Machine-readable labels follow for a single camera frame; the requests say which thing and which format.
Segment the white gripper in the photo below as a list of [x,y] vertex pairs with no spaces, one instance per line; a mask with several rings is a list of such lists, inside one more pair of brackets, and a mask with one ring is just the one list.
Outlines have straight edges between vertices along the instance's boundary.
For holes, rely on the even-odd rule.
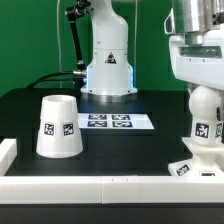
[[218,55],[206,52],[198,57],[190,56],[182,35],[169,39],[169,50],[174,76],[182,81],[224,90],[224,33],[206,33],[203,47],[218,48]]

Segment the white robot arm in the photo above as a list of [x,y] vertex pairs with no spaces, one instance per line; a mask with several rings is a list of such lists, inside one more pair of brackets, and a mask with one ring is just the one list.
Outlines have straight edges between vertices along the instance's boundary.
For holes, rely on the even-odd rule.
[[[112,0],[88,0],[93,57],[82,93],[100,101],[134,94],[128,63],[128,25],[112,8]],[[188,83],[224,91],[224,0],[172,0],[164,22],[170,36],[174,76]]]

